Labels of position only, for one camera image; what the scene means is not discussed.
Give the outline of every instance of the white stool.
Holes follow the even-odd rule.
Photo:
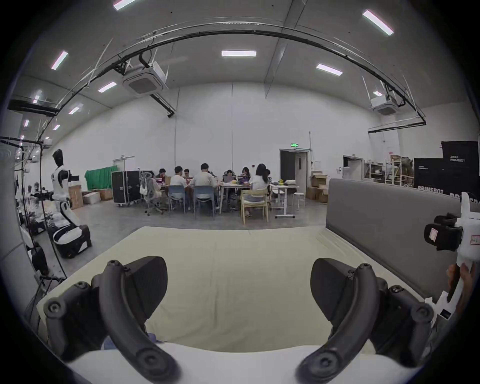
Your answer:
[[[292,206],[295,204],[295,196],[298,197],[297,209],[300,209],[300,197],[303,196],[303,207],[305,207],[305,194],[303,192],[295,192],[293,194]]]

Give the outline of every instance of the gray floor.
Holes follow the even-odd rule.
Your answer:
[[[288,213],[294,213],[295,218],[275,219],[275,212],[279,211],[273,210],[270,212],[270,222],[267,223],[262,219],[261,212],[257,210],[254,211],[253,217],[246,219],[244,226],[238,211],[215,215],[214,220],[202,213],[197,215],[195,220],[192,212],[183,214],[183,210],[180,209],[173,211],[170,216],[168,213],[161,215],[156,211],[147,216],[144,206],[140,204],[118,207],[113,201],[106,201],[84,205],[82,208],[75,209],[74,212],[90,228],[92,247],[73,259],[60,258],[60,262],[67,276],[70,276],[108,248],[144,226],[187,229],[266,229],[325,225],[327,204],[307,200],[305,207],[300,204],[299,210],[291,211],[292,208],[289,207]],[[55,276],[63,276],[47,233],[39,234],[36,240],[44,249],[51,273]]]

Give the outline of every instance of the white mattress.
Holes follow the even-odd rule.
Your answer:
[[[321,345],[331,325],[310,291],[310,272],[320,257],[353,267],[367,262],[389,285],[399,278],[325,227],[200,230],[143,227],[52,290],[37,305],[77,281],[90,283],[108,260],[122,264],[162,256],[167,293],[147,321],[158,340],[189,347],[257,352]]]

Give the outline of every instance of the pipe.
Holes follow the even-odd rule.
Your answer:
[[[389,81],[386,81],[383,77],[381,77],[379,74],[377,74],[375,71],[373,71],[372,69],[370,69],[369,67],[367,67],[366,65],[358,62],[357,60],[353,59],[352,57],[344,54],[344,53],[341,53],[335,49],[332,49],[332,48],[328,48],[328,47],[325,47],[323,46],[322,44],[320,43],[317,43],[317,42],[314,42],[314,41],[311,41],[311,40],[308,40],[306,38],[303,38],[303,37],[298,37],[298,36],[294,36],[294,35],[288,35],[288,34],[285,34],[285,33],[281,33],[281,32],[275,32],[275,31],[262,31],[262,30],[250,30],[250,29],[231,29],[231,30],[220,30],[220,31],[201,31],[201,32],[194,32],[194,33],[190,33],[190,34],[186,34],[186,35],[183,35],[183,36],[177,36],[177,37],[172,37],[170,39],[166,39],[166,40],[163,40],[163,41],[160,41],[158,43],[155,43],[155,44],[152,44],[146,48],[141,48],[135,52],[132,52],[132,53],[129,53],[127,55],[125,55],[123,58],[113,62],[112,64],[110,64],[109,66],[107,66],[105,69],[103,69],[101,72],[99,72],[99,74],[97,76],[95,76],[93,80],[96,80],[98,79],[99,77],[103,76],[104,74],[108,73],[109,71],[111,71],[112,69],[114,69],[116,66],[120,65],[121,63],[135,57],[135,56],[138,56],[138,55],[141,55],[143,52],[145,51],[148,51],[148,50],[152,50],[153,48],[157,48],[157,47],[161,47],[163,45],[166,45],[166,44],[170,44],[170,43],[175,43],[177,41],[182,41],[182,40],[188,40],[188,39],[191,39],[191,38],[195,38],[195,37],[203,37],[203,36],[216,36],[216,35],[260,35],[260,36],[270,36],[270,37],[278,37],[278,38],[284,38],[284,39],[287,39],[287,40],[292,40],[292,41],[297,41],[297,42],[300,42],[300,43],[303,43],[303,44],[306,44],[306,45],[310,45],[312,47],[316,47],[316,48],[319,48],[319,49],[323,49],[327,52],[330,52],[330,53],[333,53],[334,55],[336,56],[340,56],[342,57],[343,59],[347,60],[347,61],[350,61],[351,63],[359,66],[360,68],[364,69],[365,71],[367,71],[368,73],[370,73],[372,76],[374,76],[375,78],[379,79],[380,81],[383,81],[386,85],[388,85],[391,89],[393,89],[401,98],[402,100],[405,100],[405,102],[407,104],[409,104],[412,109],[415,109],[417,110],[417,107],[415,105],[413,105],[411,103],[411,101],[403,94],[401,94],[401,91],[400,90],[397,90],[391,83],[390,79],[388,79]],[[85,85],[80,87],[68,100],[65,104],[63,104],[63,106],[60,108],[62,109],[66,104],[68,104],[78,93],[80,93],[83,89],[85,88]],[[421,115],[420,115],[420,118],[422,119],[423,121],[423,124],[422,125],[426,125],[426,121],[425,121],[425,118]]]

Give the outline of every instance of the white foam box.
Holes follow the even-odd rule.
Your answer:
[[[84,195],[84,203],[85,204],[95,204],[100,201],[100,193],[98,192],[91,192]]]

